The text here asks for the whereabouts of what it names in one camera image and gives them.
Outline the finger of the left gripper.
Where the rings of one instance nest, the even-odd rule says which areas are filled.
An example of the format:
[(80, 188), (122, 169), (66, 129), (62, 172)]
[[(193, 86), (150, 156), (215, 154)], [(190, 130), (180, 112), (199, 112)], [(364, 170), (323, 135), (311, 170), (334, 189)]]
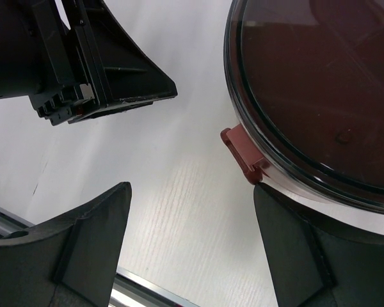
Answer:
[(177, 88), (136, 45), (104, 1), (63, 1), (86, 84), (93, 97), (72, 108), (98, 118), (174, 98)]

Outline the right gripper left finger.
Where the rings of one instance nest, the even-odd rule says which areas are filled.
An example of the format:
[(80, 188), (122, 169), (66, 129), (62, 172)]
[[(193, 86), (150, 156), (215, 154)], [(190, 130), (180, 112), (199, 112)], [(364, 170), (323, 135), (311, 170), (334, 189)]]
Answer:
[(108, 306), (131, 206), (121, 182), (43, 223), (0, 233), (0, 306)]

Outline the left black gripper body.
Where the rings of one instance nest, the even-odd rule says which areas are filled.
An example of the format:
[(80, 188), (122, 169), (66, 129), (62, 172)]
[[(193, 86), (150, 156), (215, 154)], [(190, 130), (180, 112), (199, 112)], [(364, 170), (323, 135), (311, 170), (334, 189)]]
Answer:
[(54, 1), (0, 1), (0, 99), (27, 96), (52, 125), (84, 115), (89, 84)]

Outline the grey transparent lid with handle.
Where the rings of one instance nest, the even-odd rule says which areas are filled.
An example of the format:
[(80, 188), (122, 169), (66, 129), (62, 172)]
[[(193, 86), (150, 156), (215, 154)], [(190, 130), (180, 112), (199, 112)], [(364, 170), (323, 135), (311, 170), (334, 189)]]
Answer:
[(233, 1), (223, 61), (249, 183), (384, 214), (384, 1)]

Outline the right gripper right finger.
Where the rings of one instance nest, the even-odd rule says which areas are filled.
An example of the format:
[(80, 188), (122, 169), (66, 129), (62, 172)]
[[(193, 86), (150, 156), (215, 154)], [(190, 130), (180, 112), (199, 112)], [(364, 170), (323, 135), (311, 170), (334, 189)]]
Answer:
[(255, 186), (253, 200), (279, 306), (384, 306), (384, 235), (266, 184)]

